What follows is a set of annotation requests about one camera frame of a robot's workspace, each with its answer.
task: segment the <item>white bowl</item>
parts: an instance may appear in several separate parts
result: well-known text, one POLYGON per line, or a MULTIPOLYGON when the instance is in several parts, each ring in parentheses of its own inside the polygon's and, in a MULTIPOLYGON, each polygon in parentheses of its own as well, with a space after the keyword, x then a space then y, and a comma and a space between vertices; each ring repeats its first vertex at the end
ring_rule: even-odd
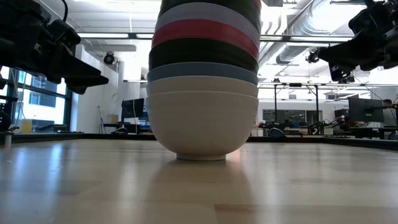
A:
POLYGON ((148 96, 176 91, 219 91, 238 93, 256 98, 259 93, 257 86, 252 83, 225 77, 172 77, 156 80, 147 85, 148 96))
POLYGON ((213 161, 239 149, 256 121, 258 99, 215 91, 181 91, 147 98, 157 140, 179 159, 213 161))

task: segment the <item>gray bowl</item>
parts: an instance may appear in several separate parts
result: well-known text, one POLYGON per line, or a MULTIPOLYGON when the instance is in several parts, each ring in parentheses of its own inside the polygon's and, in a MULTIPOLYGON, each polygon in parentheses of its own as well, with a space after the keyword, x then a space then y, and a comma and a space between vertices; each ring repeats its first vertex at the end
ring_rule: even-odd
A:
POLYGON ((181 62, 163 65, 149 71, 147 79, 150 83, 163 78, 195 75, 235 78, 255 85, 259 82, 257 74, 249 70, 213 62, 181 62))

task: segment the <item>stack of bowls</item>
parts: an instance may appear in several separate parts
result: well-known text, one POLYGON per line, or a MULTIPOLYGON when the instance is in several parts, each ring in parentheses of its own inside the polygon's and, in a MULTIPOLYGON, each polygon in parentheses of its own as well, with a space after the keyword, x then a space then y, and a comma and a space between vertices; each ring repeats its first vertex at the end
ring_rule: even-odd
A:
POLYGON ((261 0, 163 0, 147 76, 157 140, 180 159, 239 149, 258 107, 261 0))

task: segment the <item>table surface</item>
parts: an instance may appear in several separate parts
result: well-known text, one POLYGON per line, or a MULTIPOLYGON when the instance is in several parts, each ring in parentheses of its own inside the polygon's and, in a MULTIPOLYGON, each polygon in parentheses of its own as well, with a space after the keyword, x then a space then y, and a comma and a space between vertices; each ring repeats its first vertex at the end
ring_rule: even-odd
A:
POLYGON ((0 150, 0 223, 396 223, 398 154, 247 143, 178 161, 156 141, 74 140, 0 150))

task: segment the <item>black bowl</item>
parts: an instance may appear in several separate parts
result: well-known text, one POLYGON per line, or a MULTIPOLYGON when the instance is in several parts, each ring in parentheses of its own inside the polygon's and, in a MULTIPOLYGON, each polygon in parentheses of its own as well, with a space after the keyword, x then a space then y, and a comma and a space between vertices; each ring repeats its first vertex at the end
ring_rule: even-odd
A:
POLYGON ((179 62, 216 62, 235 65, 255 74, 257 60, 232 44, 204 38, 180 38, 156 45, 149 53, 149 70, 179 62))
POLYGON ((208 2, 228 7, 248 19, 261 33, 261 9, 253 0, 163 0, 159 16, 175 6, 191 2, 208 2))

